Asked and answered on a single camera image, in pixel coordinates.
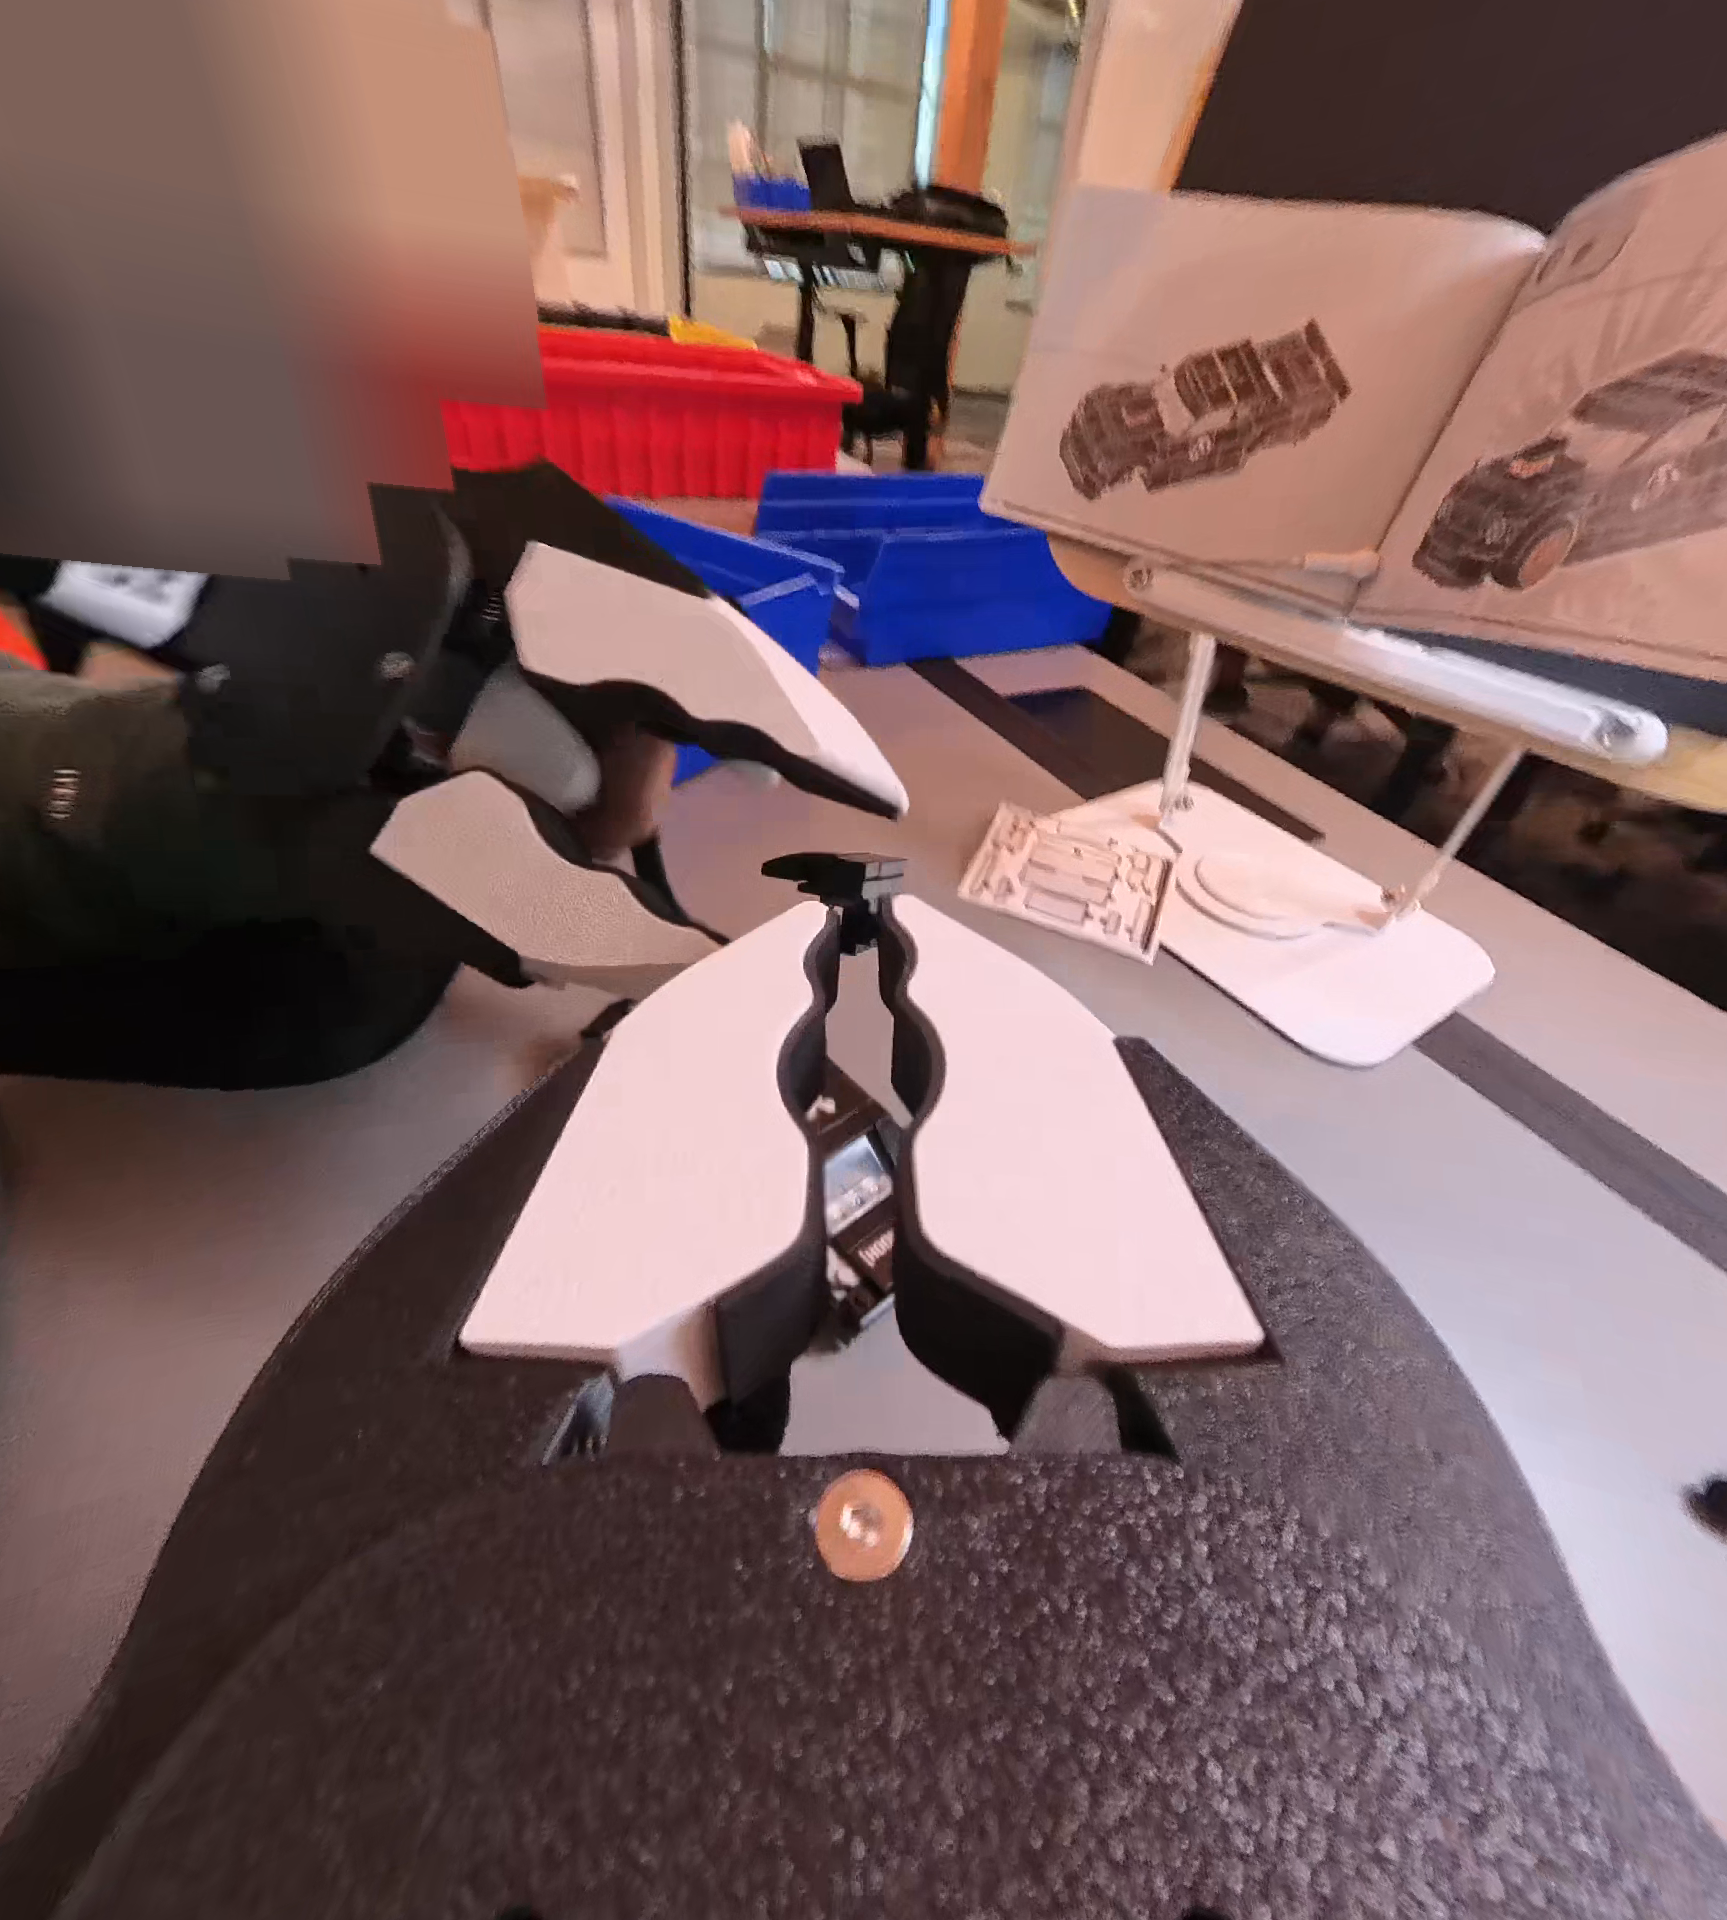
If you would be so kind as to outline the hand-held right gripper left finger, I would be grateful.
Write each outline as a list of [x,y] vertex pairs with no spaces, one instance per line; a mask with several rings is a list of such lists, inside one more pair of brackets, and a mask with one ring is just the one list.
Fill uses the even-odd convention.
[[808,1114],[840,934],[804,899],[621,1018],[460,1328],[467,1356],[672,1376],[701,1406],[789,1379],[827,1300]]

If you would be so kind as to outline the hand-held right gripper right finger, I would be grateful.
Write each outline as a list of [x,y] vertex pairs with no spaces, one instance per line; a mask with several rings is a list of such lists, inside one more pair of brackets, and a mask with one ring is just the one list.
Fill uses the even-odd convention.
[[1134,1082],[1059,981],[924,899],[887,906],[894,1313],[970,1398],[1249,1360],[1267,1332]]

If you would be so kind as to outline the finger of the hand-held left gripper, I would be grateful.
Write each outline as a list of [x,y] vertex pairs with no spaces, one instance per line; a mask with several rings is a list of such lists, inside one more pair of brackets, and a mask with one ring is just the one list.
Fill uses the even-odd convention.
[[531,542],[504,611],[521,673],[579,716],[772,769],[878,820],[909,809],[897,769],[837,694],[715,592]]
[[451,777],[398,799],[371,856],[531,986],[639,1000],[721,947],[498,777]]

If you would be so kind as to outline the lego instruction booklet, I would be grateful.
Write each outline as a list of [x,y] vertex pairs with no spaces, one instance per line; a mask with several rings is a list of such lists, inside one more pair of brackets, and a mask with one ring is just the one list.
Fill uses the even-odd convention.
[[1083,186],[986,503],[1283,612],[1727,682],[1727,133],[1555,236]]

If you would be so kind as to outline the person's left forearm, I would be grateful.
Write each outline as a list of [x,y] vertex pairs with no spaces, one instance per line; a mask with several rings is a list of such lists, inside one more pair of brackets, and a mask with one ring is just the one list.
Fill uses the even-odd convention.
[[247,924],[267,878],[166,686],[83,686],[0,656],[0,974]]

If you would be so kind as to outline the person's left hand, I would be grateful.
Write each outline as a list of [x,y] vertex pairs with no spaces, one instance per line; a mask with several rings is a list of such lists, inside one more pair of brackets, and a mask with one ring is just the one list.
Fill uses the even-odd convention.
[[630,865],[658,837],[676,783],[678,747],[658,733],[621,727],[598,750],[598,794],[585,817],[586,845],[603,862]]

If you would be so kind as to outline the red storage bin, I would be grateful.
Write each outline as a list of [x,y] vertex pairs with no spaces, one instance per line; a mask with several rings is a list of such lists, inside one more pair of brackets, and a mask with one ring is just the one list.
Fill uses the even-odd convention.
[[449,401],[455,467],[562,467],[594,493],[756,499],[774,473],[830,473],[847,375],[732,339],[538,326],[541,406]]

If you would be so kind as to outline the black dimpled wrist rest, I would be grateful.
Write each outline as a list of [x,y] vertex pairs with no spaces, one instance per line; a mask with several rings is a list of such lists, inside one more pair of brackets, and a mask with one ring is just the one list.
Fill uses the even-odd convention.
[[410,1042],[459,969],[310,921],[0,969],[0,1075],[186,1091],[313,1087]]

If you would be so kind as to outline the white sticker sheet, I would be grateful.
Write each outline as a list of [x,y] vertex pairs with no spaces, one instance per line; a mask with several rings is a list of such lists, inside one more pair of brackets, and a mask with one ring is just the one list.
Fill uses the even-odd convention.
[[1152,964],[1174,891],[1178,852],[1121,822],[1072,822],[1005,803],[957,897],[1033,928]]

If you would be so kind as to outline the white booklet stand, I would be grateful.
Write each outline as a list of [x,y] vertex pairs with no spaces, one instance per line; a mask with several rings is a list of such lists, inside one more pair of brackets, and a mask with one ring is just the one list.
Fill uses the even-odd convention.
[[[1060,822],[1090,841],[1168,855],[1154,947],[1326,1063],[1381,1065],[1493,986],[1491,955],[1427,899],[1528,750],[1632,772],[1670,744],[1655,712],[1547,677],[1294,611],[1154,557],[1115,560],[1076,542],[1057,542],[1053,554],[1076,584],[1188,636],[1161,780],[1070,807]],[[1502,758],[1423,866],[1396,886],[1369,880],[1194,773],[1217,642],[1491,733]]]

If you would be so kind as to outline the wooden standing desk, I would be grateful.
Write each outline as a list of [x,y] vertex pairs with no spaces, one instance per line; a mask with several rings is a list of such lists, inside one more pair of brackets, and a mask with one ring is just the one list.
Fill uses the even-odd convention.
[[729,214],[746,231],[752,255],[795,265],[792,354],[804,366],[817,358],[823,280],[875,273],[886,262],[903,264],[881,371],[861,371],[855,319],[843,317],[847,379],[858,394],[846,406],[840,448],[850,453],[897,439],[903,467],[925,473],[931,447],[951,413],[957,333],[970,277],[995,264],[1019,273],[1037,248],[1012,238],[995,201],[955,187],[913,187],[891,209],[735,201]]

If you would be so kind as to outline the black partition panel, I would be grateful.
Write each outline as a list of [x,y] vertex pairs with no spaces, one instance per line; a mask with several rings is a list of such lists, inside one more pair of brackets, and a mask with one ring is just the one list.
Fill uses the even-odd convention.
[[1727,133],[1727,2],[1249,2],[1178,190],[1549,233]]

